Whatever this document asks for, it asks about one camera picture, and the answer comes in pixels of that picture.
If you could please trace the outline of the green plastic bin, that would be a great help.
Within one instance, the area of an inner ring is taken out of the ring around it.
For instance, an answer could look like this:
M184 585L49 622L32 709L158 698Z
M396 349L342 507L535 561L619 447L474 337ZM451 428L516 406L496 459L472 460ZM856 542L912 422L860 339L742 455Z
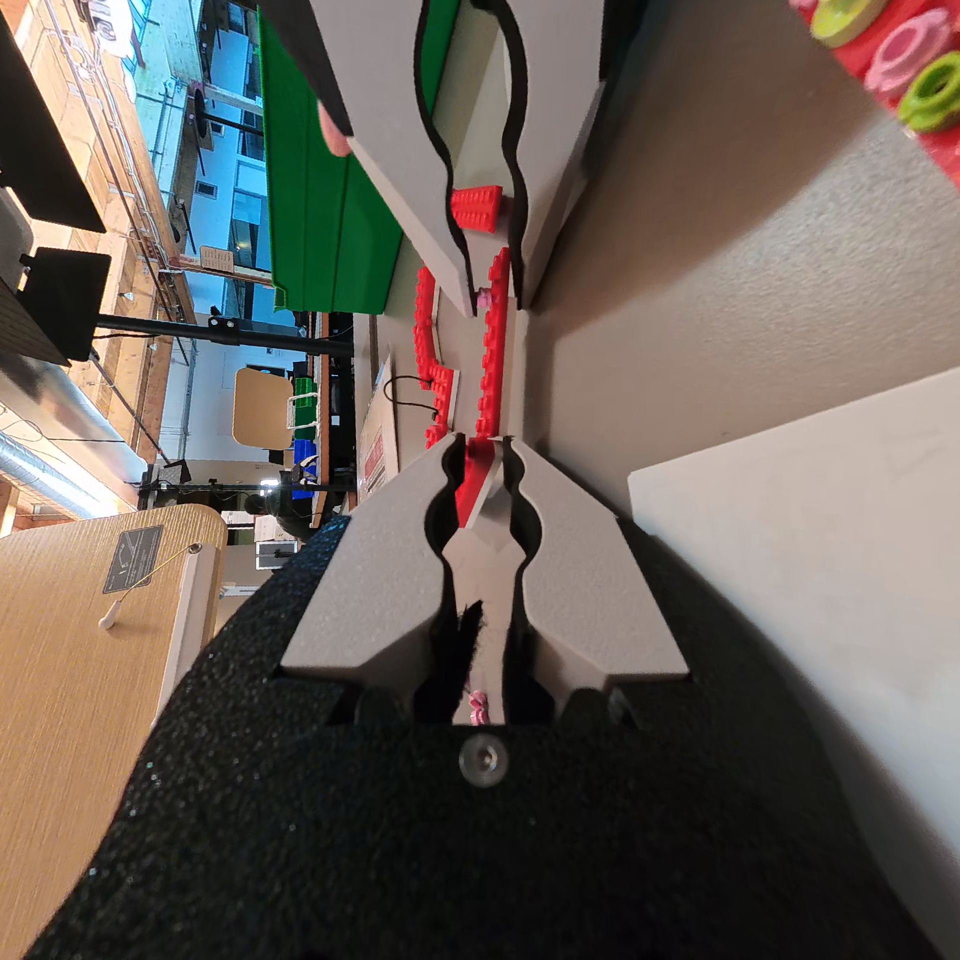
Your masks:
M421 53L425 102L434 108L458 2L429 2ZM277 308L381 314L405 235L352 152L333 156L317 96L259 9Z

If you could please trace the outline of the silver ventilation duct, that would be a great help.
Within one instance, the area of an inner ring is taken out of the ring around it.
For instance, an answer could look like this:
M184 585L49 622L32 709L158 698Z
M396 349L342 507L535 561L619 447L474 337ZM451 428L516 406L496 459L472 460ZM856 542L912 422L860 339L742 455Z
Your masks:
M36 486L67 513L103 517L138 508L146 463L64 368L1 353L2 449L39 467Z

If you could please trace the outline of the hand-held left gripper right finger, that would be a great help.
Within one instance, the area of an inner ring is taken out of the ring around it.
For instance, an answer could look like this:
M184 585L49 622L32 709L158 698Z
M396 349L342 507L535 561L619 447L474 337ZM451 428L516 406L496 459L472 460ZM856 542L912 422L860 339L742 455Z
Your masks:
M690 667L619 518L518 438L503 440L515 572L507 722L553 722L579 690L674 682Z

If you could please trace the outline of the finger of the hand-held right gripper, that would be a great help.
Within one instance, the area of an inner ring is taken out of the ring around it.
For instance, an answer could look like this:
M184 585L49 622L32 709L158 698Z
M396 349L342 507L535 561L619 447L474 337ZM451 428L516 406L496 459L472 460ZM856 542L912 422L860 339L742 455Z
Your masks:
M510 264L518 309L532 305L560 232L606 78L603 1L474 1L506 44Z
M426 104L429 2L313 1L358 162L441 290L476 316L466 237L453 218L450 151Z

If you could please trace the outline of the wooden side table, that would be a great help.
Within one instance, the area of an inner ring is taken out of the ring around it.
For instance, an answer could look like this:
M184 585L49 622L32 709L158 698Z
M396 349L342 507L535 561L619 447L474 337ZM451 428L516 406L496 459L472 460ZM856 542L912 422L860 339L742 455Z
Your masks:
M227 539L201 505L2 539L2 958L26 953L88 866L210 642Z

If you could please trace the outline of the wooden chair back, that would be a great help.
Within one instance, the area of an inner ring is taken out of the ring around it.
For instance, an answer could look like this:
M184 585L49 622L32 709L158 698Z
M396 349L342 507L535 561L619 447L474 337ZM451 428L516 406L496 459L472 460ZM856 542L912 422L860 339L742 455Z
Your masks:
M292 397L287 378L250 367L239 369L234 380L234 441L258 450L289 449L294 429L287 425L287 407Z

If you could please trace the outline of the black light panel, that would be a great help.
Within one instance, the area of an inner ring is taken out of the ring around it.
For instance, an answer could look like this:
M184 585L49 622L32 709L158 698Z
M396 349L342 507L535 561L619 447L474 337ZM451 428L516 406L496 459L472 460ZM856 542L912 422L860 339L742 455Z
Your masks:
M22 289L1 281L1 350L69 367L89 359L112 258L39 247Z
M30 218L103 234L101 216L5 18L1 19L1 182Z

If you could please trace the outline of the black stand pole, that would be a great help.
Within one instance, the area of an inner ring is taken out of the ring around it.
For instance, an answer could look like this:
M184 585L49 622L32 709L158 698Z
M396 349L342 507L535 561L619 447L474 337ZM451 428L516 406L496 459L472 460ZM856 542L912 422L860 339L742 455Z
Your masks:
M108 330L124 336L172 337L235 347L303 353L307 356L354 358L354 346L336 338L309 338L295 334L270 333L243 329L233 318L215 317L206 326L171 320L145 319L101 314L94 322L96 330Z

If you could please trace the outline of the red flower-print box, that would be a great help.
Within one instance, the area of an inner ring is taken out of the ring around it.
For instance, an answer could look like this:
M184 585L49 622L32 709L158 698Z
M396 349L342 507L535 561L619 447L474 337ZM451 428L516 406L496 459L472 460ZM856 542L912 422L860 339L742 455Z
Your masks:
M957 1L790 1L810 37L959 186Z

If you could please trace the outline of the red lego strip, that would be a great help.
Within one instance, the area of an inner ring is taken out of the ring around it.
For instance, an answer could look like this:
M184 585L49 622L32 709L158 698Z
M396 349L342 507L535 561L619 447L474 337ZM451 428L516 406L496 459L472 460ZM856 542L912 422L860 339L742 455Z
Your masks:
M488 287L492 289L494 299L485 316L481 395L477 404L475 434L466 442L463 479L456 493L462 529L469 527L486 497L483 491L486 482L492 478L498 451L496 439L500 436L511 266L510 249L505 246L493 259L488 272Z

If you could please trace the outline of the cardboard card with red label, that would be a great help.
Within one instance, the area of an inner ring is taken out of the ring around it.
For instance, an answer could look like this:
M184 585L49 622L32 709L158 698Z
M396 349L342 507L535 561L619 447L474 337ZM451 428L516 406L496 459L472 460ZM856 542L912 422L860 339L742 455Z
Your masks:
M357 496L363 503L400 471L396 404L387 395L395 371L388 353L379 368L357 443Z

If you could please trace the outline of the person's right hand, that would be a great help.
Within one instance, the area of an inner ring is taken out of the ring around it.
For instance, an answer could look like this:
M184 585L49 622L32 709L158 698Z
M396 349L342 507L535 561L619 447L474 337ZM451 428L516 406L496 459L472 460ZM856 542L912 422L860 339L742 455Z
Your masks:
M340 130L326 110L324 104L318 100L318 124L322 139L330 154L337 159L345 159L353 152L350 139Z

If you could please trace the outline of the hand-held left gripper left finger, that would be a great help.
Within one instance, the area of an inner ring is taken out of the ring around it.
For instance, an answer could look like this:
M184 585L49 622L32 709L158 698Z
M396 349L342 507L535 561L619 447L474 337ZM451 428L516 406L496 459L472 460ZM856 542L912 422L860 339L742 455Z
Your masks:
M282 656L285 674L389 690L414 707L457 633L444 549L459 529L465 453L463 434L446 435L348 516Z

